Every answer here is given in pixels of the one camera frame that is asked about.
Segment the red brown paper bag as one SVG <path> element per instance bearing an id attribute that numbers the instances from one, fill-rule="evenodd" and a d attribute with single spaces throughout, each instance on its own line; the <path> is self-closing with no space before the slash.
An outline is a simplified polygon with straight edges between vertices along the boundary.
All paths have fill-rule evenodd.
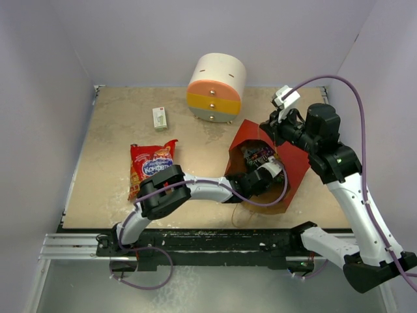
<path id="1" fill-rule="evenodd" d="M 257 123 L 245 119 L 229 148 L 229 161 L 225 174 L 251 173 L 265 165 L 270 157 L 274 157 L 282 164 L 283 171 L 274 179 L 268 191 L 250 199 L 257 203 L 270 203 L 281 195 L 283 198 L 269 207 L 259 207 L 245 201 L 236 205 L 231 215 L 231 223 L 236 228 L 253 226 L 257 217 L 276 220 L 288 213 L 296 192 L 309 170 L 305 152 L 289 143 L 275 147 Z"/>

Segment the red candy snack bag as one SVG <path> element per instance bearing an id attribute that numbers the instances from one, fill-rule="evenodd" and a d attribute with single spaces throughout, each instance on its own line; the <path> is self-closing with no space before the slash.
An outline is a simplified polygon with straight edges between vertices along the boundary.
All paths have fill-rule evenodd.
<path id="1" fill-rule="evenodd" d="M 170 140 L 164 145 L 130 146 L 130 190 L 128 201 L 133 201 L 140 189 L 140 183 L 155 173 L 173 165 L 175 146 L 178 140 Z"/>

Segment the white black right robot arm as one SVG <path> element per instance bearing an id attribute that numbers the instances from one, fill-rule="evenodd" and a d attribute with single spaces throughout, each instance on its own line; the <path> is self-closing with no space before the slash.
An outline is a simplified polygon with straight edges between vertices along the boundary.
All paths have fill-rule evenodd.
<path id="1" fill-rule="evenodd" d="M 312 104 L 302 118 L 292 106 L 277 106 L 261 129 L 279 146 L 290 143 L 308 154 L 311 169 L 342 208 L 356 244 L 325 232 L 312 222 L 293 228 L 290 248 L 297 255 L 315 252 L 343 270 L 349 284 L 365 293 L 397 276 L 409 280 L 416 255 L 406 252 L 386 226 L 352 148 L 339 140 L 341 119 L 329 104 Z"/>

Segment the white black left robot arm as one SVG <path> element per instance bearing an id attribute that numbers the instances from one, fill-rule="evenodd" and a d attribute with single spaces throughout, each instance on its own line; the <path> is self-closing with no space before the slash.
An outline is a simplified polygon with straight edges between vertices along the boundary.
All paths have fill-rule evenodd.
<path id="1" fill-rule="evenodd" d="M 132 212 L 112 229 L 111 248 L 120 256 L 128 255 L 151 221 L 167 217 L 187 201 L 259 205 L 251 198 L 269 191 L 282 172 L 278 163 L 267 162 L 250 173 L 207 178 L 190 175 L 181 166 L 172 165 L 140 184 Z"/>

